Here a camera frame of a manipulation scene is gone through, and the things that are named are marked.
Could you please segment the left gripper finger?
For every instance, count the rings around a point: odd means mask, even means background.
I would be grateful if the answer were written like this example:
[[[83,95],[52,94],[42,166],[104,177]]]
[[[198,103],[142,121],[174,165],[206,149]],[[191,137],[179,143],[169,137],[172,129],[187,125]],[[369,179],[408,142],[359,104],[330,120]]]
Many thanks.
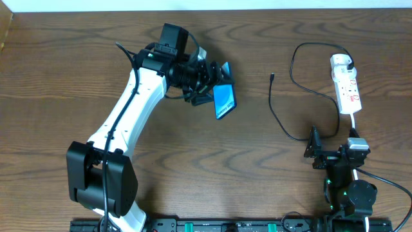
[[[209,92],[191,94],[191,104],[193,106],[199,106],[201,104],[212,102],[213,100],[213,96]]]
[[[232,76],[232,68],[229,62],[225,62],[220,68],[220,71],[220,85],[233,85],[235,83],[235,80]]]

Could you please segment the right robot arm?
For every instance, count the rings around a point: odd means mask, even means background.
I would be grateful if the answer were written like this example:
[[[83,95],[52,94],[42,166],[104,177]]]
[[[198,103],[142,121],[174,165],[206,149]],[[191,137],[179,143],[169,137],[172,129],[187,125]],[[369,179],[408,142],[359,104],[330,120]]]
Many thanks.
[[[331,211],[312,223],[313,231],[368,231],[368,217],[373,214],[377,187],[358,178],[356,168],[364,165],[370,153],[365,139],[350,129],[346,144],[336,151],[322,149],[316,127],[312,127],[305,158],[313,158],[313,169],[324,169],[324,197]]]

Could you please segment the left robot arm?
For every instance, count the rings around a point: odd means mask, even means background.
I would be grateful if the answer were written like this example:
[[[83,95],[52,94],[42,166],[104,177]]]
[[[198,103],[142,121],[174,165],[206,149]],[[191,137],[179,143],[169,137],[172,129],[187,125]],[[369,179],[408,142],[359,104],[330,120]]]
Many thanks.
[[[214,104],[217,119],[236,107],[230,63],[207,59],[186,29],[164,24],[160,40],[139,52],[127,51],[131,72],[127,86],[102,126],[87,142],[72,142],[66,153],[70,199],[100,215],[94,222],[72,222],[71,231],[142,231],[146,213],[136,203],[138,181],[132,165],[137,140],[155,106],[171,87],[182,100]]]

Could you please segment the blue Galaxy smartphone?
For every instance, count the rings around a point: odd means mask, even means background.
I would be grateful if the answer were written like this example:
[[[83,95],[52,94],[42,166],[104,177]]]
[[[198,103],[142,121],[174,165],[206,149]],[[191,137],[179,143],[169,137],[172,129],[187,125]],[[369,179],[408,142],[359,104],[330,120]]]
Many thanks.
[[[233,85],[217,84],[213,87],[214,109],[216,118],[221,120],[237,106],[236,93]]]

